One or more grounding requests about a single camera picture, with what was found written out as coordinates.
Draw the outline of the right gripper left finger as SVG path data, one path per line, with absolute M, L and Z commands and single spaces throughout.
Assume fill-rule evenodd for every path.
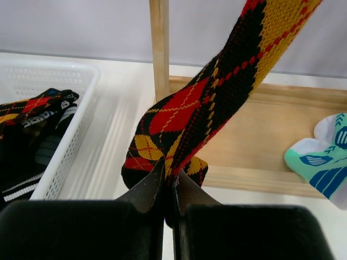
M 119 246 L 121 259 L 161 259 L 163 247 L 164 158 L 133 188 L 115 200 L 127 209 Z

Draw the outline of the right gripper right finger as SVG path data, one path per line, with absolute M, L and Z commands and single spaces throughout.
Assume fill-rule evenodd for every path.
M 179 172 L 171 184 L 169 227 L 173 231 L 174 259 L 190 259 L 194 245 L 190 239 L 187 209 L 192 206 L 221 206 L 185 172 Z

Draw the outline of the argyle sock red yellow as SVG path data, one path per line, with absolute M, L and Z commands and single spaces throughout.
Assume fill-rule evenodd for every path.
M 183 170 L 202 185 L 208 164 L 196 153 L 241 108 L 320 1 L 247 1 L 223 49 L 182 89 L 140 119 L 121 169 L 132 188 L 164 158 L 165 182 Z

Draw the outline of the black grey blue sock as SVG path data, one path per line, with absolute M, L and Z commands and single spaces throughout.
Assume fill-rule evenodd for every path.
M 52 108 L 1 128 L 1 169 L 32 164 L 48 166 L 78 107 L 78 93 L 69 89 L 62 93 L 62 101 Z

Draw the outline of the teal sock with blue patch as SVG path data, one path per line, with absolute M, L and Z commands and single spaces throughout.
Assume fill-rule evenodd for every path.
M 313 138 L 304 138 L 284 154 L 286 165 L 331 203 L 346 210 L 346 151 Z

